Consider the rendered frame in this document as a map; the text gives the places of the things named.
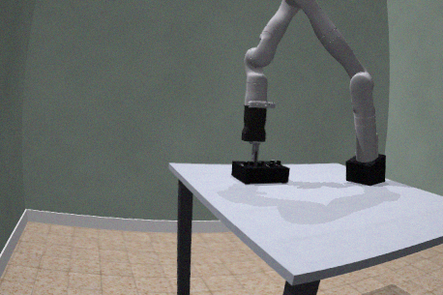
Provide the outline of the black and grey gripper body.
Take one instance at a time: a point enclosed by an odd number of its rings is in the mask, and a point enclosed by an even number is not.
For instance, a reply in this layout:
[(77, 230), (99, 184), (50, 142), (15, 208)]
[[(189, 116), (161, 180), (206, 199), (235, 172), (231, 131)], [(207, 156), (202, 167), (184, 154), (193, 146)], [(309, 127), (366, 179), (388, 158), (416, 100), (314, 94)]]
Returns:
[(242, 140), (265, 142), (266, 132), (264, 128), (267, 108), (275, 108), (275, 103), (267, 102), (266, 92), (246, 91), (244, 107)]

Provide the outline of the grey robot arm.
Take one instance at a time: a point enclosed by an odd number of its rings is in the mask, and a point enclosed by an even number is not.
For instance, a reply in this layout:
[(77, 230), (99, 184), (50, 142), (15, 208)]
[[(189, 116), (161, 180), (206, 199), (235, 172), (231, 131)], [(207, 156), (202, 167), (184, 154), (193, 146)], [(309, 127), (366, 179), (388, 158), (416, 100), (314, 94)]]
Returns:
[(262, 31), (257, 49), (251, 48), (246, 53), (247, 91), (267, 92), (267, 77), (263, 74), (263, 67), (272, 62), (277, 45), (291, 19), (300, 9), (307, 15), (317, 39), (351, 78), (356, 161), (372, 162), (378, 158), (378, 134), (372, 97), (373, 79), (315, 0), (282, 0), (280, 8)]

